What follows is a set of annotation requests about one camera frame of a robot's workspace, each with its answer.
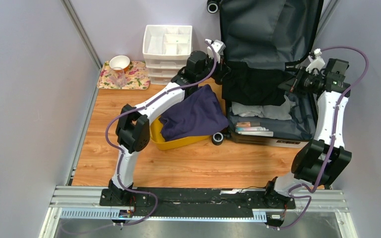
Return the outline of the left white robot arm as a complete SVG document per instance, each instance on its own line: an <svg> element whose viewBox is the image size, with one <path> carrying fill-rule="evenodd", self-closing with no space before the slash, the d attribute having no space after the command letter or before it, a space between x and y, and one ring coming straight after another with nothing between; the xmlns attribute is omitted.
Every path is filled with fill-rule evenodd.
<svg viewBox="0 0 381 238"><path fill-rule="evenodd" d="M221 53L194 51L186 65L161 91L136 106L123 106L120 115L109 123L109 126L117 123L117 143L109 141L108 144L118 149L119 155L114 175L102 192L100 204L125 206L132 201L135 193L132 189L133 172L139 153L149 143L151 124L167 109L194 93L199 84L225 72L222 59Z"/></svg>

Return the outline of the small brown box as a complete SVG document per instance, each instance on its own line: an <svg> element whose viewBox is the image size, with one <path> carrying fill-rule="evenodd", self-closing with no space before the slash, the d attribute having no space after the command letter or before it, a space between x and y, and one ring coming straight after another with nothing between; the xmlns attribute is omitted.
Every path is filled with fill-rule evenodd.
<svg viewBox="0 0 381 238"><path fill-rule="evenodd" d="M246 121L246 122L237 122L235 124L235 127L257 127L257 126L260 126L259 122Z"/></svg>

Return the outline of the grey garment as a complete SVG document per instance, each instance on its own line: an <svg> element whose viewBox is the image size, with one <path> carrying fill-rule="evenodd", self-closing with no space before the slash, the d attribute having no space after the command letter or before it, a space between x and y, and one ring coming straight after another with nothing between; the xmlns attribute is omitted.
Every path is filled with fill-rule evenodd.
<svg viewBox="0 0 381 238"><path fill-rule="evenodd" d="M290 120L292 117L290 111L294 108L297 103L291 101L287 96L284 96L284 103L280 106L266 105L266 106L248 106L237 102L232 102L232 111L255 111L262 110L264 117L267 119L278 119L278 120Z"/></svg>

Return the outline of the white flat box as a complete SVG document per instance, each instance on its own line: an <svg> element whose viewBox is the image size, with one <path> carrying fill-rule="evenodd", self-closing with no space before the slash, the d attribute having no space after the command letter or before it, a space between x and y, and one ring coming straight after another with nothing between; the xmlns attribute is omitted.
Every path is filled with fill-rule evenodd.
<svg viewBox="0 0 381 238"><path fill-rule="evenodd" d="M238 131L237 134L240 135L253 135L253 136L266 136L273 137L273 131Z"/></svg>

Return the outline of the white plastic drawer organizer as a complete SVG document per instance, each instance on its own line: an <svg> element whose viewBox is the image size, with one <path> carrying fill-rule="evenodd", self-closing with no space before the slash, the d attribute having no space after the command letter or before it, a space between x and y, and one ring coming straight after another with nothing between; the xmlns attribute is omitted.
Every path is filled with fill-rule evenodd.
<svg viewBox="0 0 381 238"><path fill-rule="evenodd" d="M146 25L142 54L151 84L170 82L191 52L191 25Z"/></svg>

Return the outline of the white orange bowl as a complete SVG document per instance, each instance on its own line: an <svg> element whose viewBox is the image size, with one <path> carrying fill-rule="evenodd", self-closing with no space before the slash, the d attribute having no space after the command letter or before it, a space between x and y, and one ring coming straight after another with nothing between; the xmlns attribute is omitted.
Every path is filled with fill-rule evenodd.
<svg viewBox="0 0 381 238"><path fill-rule="evenodd" d="M109 67L115 71L120 71L120 70L127 71L129 69L130 63L131 61L129 57L124 55L119 55L119 56L113 57L109 61Z"/></svg>

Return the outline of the yellow plastic basket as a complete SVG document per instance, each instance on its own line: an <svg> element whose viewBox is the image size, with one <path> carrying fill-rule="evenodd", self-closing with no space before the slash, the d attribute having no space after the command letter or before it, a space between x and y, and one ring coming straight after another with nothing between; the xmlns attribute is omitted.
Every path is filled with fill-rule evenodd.
<svg viewBox="0 0 381 238"><path fill-rule="evenodd" d="M163 125L160 122L159 118L160 116L150 125L150 139L159 150L165 151L187 146L208 139L210 137L210 135L190 136L176 140L166 141L161 134L161 129Z"/></svg>

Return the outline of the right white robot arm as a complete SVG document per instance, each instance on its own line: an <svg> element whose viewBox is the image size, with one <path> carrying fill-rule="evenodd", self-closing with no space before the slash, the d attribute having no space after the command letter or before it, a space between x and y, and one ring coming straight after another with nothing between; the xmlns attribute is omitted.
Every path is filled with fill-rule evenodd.
<svg viewBox="0 0 381 238"><path fill-rule="evenodd" d="M317 94L317 128L313 140L295 156L291 171L275 177L266 185L263 203L268 208L281 208L291 200L291 193L302 187L331 185L352 158L344 147L343 116L350 84L345 83L349 63L329 59L324 69L302 67L279 88L296 94Z"/></svg>

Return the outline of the navy blue garment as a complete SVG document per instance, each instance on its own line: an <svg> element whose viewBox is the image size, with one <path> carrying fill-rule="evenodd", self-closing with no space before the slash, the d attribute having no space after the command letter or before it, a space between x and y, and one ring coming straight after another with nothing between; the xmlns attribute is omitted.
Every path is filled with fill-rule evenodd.
<svg viewBox="0 0 381 238"><path fill-rule="evenodd" d="M208 84L166 110L159 121L163 125L161 135L166 141L213 135L228 126L219 100Z"/></svg>

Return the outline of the clear drinking glass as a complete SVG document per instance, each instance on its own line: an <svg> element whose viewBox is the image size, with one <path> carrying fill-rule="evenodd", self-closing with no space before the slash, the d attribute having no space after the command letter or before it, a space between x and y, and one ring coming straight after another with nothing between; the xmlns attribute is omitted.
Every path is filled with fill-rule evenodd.
<svg viewBox="0 0 381 238"><path fill-rule="evenodd" d="M127 79L126 79L124 69L121 67L113 68L113 74L112 74L111 81L118 88L124 87L127 83Z"/></svg>

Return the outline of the floral serving tray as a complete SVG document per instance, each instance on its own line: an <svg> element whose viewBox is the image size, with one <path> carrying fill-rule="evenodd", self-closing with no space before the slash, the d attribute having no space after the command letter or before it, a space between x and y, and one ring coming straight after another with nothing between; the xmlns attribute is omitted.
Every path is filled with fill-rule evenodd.
<svg viewBox="0 0 381 238"><path fill-rule="evenodd" d="M122 90L146 90L150 86L148 70L144 61L132 61L125 72L126 81L122 87L118 87L111 79L116 71L109 66L109 61L104 62L97 82L99 89L122 89Z"/></svg>

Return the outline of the white black space suitcase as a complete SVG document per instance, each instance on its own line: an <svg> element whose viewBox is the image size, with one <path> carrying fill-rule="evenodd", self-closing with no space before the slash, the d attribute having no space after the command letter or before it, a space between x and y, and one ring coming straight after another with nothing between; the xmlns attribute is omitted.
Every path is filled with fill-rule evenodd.
<svg viewBox="0 0 381 238"><path fill-rule="evenodd" d="M313 49L323 8L321 0L209 0L206 9L218 13L220 40L226 45L222 62L245 62L250 68L279 69L296 75ZM285 91L297 105L290 120L240 117L225 100L227 136L236 143L302 148L314 136L317 111L312 94ZM237 134L237 122L259 122L273 137Z"/></svg>

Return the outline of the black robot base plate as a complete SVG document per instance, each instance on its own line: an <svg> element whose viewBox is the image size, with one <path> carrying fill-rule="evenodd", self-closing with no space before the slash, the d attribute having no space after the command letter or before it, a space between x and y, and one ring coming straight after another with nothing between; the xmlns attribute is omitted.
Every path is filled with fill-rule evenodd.
<svg viewBox="0 0 381 238"><path fill-rule="evenodd" d="M132 189L135 193L128 205L99 204L129 208L134 218L146 215L150 218L172 219L255 218L261 222L271 221L275 226L283 223L286 211L296 208L294 199L285 198L262 187L239 189L137 187Z"/></svg>

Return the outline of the teal white tube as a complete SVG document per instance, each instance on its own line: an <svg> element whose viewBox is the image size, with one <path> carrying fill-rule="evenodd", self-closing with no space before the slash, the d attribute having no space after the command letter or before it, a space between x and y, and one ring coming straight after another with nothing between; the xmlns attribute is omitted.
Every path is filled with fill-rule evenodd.
<svg viewBox="0 0 381 238"><path fill-rule="evenodd" d="M237 127L236 131L269 131L269 129L262 126L254 126L254 127Z"/></svg>

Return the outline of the black garment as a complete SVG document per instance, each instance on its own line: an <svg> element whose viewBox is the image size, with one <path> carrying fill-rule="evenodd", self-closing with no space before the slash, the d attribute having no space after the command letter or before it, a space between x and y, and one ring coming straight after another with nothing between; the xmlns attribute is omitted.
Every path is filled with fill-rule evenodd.
<svg viewBox="0 0 381 238"><path fill-rule="evenodd" d="M280 106L285 91L279 84L293 74L279 69L250 68L245 62L227 62L231 73L222 80L222 98L248 106Z"/></svg>

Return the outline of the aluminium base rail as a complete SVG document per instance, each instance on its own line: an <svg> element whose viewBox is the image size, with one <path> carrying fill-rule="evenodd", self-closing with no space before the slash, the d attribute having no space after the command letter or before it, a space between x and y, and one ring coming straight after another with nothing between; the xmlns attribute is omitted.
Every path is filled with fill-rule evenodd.
<svg viewBox="0 0 381 238"><path fill-rule="evenodd" d="M308 226L308 215L329 215L343 238L355 238L345 197L340 190L300 190L292 198L267 201L264 189L141 187L123 198L101 186L57 186L40 237L56 236L60 219L126 221L253 222Z"/></svg>

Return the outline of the white towel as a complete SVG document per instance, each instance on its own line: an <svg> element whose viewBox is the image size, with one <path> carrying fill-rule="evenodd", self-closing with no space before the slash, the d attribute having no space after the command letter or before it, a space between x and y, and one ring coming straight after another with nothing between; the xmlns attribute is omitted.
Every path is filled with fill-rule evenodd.
<svg viewBox="0 0 381 238"><path fill-rule="evenodd" d="M255 111L232 111L233 115L240 116L240 117L259 117L263 118L264 114L262 110L255 110Z"/></svg>

